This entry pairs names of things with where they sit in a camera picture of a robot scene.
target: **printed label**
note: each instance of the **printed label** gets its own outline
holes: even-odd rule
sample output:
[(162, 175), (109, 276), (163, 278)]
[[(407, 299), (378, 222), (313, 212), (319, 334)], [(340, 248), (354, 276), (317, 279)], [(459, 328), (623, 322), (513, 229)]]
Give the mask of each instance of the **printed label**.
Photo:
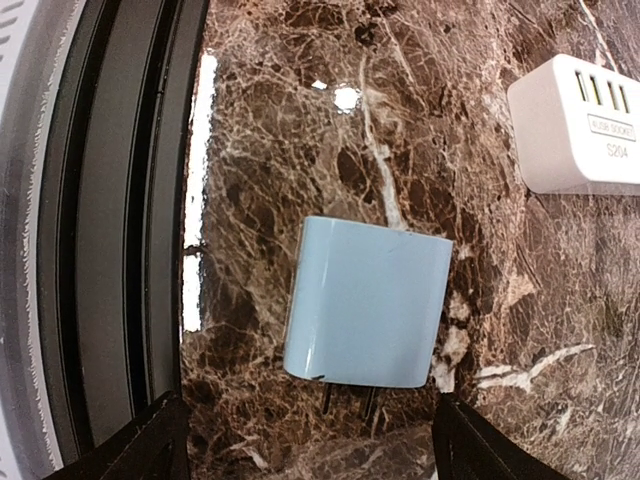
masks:
[(587, 115), (587, 117), (589, 118), (589, 128), (593, 133), (630, 140), (632, 142), (636, 141), (636, 131), (633, 125), (597, 115)]

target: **brown marble surface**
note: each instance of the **brown marble surface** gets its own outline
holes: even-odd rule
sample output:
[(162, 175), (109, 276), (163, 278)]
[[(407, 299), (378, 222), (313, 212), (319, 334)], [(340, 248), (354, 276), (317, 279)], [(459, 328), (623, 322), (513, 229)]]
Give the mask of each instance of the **brown marble surface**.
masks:
[[(570, 478), (637, 478), (640, 201), (528, 192), (506, 89), (560, 52), (639, 78), (638, 25), (631, 0), (212, 0), (194, 479), (435, 478), (438, 388)], [(318, 214), (455, 241), (430, 381), (368, 422), (282, 368)]]

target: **white usb hub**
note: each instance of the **white usb hub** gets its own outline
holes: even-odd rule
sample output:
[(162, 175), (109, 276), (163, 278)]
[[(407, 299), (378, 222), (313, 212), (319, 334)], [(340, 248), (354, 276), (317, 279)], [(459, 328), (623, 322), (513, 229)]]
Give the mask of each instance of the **white usb hub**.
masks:
[(640, 83), (557, 55), (511, 85), (508, 99), (531, 190), (640, 194)]

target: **usb port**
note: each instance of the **usb port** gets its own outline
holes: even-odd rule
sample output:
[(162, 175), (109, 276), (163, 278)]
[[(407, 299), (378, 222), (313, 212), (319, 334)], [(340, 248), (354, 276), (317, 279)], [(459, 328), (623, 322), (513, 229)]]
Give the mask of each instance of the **usb port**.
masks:
[(620, 105), (618, 105), (618, 97), (616, 97), (615, 89), (613, 88), (613, 84), (611, 82), (607, 82), (609, 86), (609, 94), (611, 95), (611, 101), (613, 102), (613, 108), (616, 110), (620, 110)]
[(593, 87), (593, 93), (596, 96), (596, 102), (598, 102), (598, 105), (602, 105), (602, 98), (600, 98), (600, 90), (598, 89), (598, 82), (596, 81), (596, 77), (591, 75), (589, 78), (591, 78), (591, 86)]
[(624, 93), (624, 87), (620, 85), (620, 95), (622, 96), (622, 103), (624, 104), (624, 111), (627, 113), (631, 113), (629, 110), (629, 103), (627, 102), (627, 95)]
[(576, 79), (578, 80), (578, 87), (580, 87), (580, 94), (582, 95), (582, 101), (588, 102), (587, 86), (584, 84), (584, 78), (582, 78), (582, 72), (576, 70)]

